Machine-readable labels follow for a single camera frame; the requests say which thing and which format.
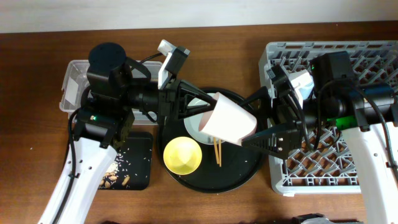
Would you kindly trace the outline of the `yellow bowl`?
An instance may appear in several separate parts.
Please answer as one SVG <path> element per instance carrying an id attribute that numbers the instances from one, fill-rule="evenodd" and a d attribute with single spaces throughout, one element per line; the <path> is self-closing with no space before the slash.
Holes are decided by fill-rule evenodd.
<path id="1" fill-rule="evenodd" d="M 188 137 L 177 137 L 164 148 L 163 160 L 166 168 L 177 175 L 195 172 L 201 164 L 202 151 L 199 143 Z"/>

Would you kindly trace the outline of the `wooden chopstick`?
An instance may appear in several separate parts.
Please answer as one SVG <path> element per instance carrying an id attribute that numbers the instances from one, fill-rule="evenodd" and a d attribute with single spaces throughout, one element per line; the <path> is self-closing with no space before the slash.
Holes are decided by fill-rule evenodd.
<path id="1" fill-rule="evenodd" d="M 218 150 L 218 144 L 217 144 L 217 139 L 213 138 L 213 145 L 215 149 L 215 157 L 216 157 L 216 163 L 219 165 L 220 164 L 220 157 L 219 157 L 219 150 Z"/>
<path id="2" fill-rule="evenodd" d="M 218 154 L 219 154 L 219 166 L 222 166 L 222 147 L 221 147 L 221 140 L 218 140 Z"/>

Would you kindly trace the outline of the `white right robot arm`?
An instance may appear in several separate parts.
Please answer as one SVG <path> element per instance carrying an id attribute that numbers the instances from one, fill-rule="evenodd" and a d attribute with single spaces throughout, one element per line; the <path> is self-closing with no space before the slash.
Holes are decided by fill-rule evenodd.
<path id="1" fill-rule="evenodd" d="M 241 106 L 259 101 L 254 113 L 261 130 L 245 137 L 243 147 L 286 159 L 300 146 L 318 149 L 310 131 L 334 123 L 353 157 L 369 223 L 397 222 L 397 97 L 387 83 L 363 85 L 345 51 L 310 61 L 314 99 L 299 101 L 281 65 L 267 71 L 275 89 L 254 92 Z"/>

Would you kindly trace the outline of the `nut and rice food scraps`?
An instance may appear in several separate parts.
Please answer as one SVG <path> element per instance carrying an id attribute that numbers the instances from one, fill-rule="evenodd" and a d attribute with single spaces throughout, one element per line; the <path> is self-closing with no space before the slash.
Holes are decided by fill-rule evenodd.
<path id="1" fill-rule="evenodd" d="M 144 190 L 150 181 L 152 149 L 124 147 L 99 183 L 99 190 Z"/>

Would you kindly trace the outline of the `pink plastic cup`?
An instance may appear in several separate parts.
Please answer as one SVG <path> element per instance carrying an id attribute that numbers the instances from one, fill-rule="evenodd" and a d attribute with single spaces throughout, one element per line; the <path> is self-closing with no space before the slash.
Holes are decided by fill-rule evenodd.
<path id="1" fill-rule="evenodd" d="M 220 92 L 212 98 L 216 105 L 212 111 L 203 114 L 198 131 L 240 146 L 245 137 L 255 133 L 257 119 Z"/>

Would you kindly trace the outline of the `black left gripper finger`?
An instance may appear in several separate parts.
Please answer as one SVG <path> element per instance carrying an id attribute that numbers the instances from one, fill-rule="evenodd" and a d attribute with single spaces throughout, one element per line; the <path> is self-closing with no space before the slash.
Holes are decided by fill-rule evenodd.
<path id="1" fill-rule="evenodd" d="M 215 105 L 205 104 L 198 106 L 183 105 L 178 109 L 177 119 L 185 119 L 204 112 L 212 111 Z"/>
<path id="2" fill-rule="evenodd" d="M 189 98 L 198 98 L 206 103 L 208 103 L 211 107 L 215 107 L 217 104 L 217 100 L 212 98 L 210 95 L 199 89 L 199 87 L 194 84 L 182 80 L 182 97 Z"/>

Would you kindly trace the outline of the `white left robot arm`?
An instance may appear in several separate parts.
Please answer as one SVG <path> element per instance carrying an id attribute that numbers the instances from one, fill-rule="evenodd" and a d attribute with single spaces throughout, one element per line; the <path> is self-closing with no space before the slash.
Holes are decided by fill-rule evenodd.
<path id="1" fill-rule="evenodd" d="M 156 83 L 143 62 L 116 43 L 94 47 L 88 57 L 84 103 L 68 120 L 68 156 L 40 218 L 41 223 L 83 223 L 106 170 L 126 143 L 134 111 L 153 123 L 211 111 L 216 101 L 177 74 L 189 50 L 162 40 L 165 56 Z"/>

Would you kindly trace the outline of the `light blue plastic cup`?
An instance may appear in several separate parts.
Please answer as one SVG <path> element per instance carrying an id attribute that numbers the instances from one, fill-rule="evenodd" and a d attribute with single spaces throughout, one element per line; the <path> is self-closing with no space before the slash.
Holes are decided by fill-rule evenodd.
<path id="1" fill-rule="evenodd" d="M 303 84 L 299 90 L 303 96 L 303 99 L 306 100 L 311 95 L 311 92 L 314 88 L 314 82 L 313 82 L 313 77 L 309 73 L 306 73 L 302 76 L 305 84 Z"/>

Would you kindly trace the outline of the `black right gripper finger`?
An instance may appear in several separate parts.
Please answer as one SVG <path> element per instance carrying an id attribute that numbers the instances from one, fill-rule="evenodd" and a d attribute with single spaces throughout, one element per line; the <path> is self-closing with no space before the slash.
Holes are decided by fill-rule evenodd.
<path id="1" fill-rule="evenodd" d="M 258 101 L 258 109 L 248 110 L 259 122 L 267 124 L 268 119 L 272 115 L 272 99 L 269 95 L 268 88 L 266 86 L 260 87 L 256 92 L 247 97 L 238 105 L 242 108 L 246 108 L 251 103 Z"/>
<path id="2" fill-rule="evenodd" d="M 294 123 L 284 123 L 244 138 L 241 145 L 279 159 L 288 159 L 290 151 L 301 148 L 302 138 L 300 128 Z"/>

